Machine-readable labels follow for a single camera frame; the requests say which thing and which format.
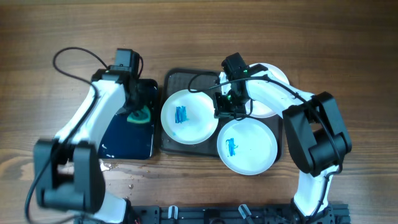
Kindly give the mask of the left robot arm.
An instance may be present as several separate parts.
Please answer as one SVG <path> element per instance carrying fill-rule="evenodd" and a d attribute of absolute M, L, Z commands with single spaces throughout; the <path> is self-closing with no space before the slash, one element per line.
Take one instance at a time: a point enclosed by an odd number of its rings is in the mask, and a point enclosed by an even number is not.
<path fill-rule="evenodd" d="M 71 211 L 61 222 L 140 223 L 128 199 L 106 191 L 98 148 L 117 114 L 132 124 L 152 119 L 148 100 L 139 88 L 143 58 L 131 49 L 117 49 L 114 65 L 105 65 L 91 78 L 77 79 L 90 86 L 88 95 L 72 119 L 52 140 L 39 139 L 34 146 L 34 180 L 24 205 L 28 223 L 30 202 Z"/>

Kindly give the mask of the green yellow sponge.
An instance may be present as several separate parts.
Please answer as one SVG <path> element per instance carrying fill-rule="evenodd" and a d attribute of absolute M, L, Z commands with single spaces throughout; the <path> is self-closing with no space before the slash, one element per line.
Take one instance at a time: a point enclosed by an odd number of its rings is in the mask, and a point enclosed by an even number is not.
<path fill-rule="evenodd" d="M 141 110 L 133 111 L 127 117 L 127 122 L 134 124 L 145 124 L 151 120 L 151 112 L 147 106 L 144 106 Z"/>

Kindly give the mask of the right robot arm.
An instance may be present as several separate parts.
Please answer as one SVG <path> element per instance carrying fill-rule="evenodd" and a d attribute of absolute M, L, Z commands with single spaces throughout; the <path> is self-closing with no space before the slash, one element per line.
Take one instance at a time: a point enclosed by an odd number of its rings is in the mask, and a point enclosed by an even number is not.
<path fill-rule="evenodd" d="M 292 203 L 302 221 L 318 220 L 327 208 L 331 179 L 343 170 L 352 142 L 334 97 L 298 90 L 280 81 L 262 63 L 247 65 L 239 53 L 221 63 L 214 99 L 215 117 L 242 120 L 252 113 L 246 103 L 258 101 L 283 120 L 290 156 L 300 170 Z"/>

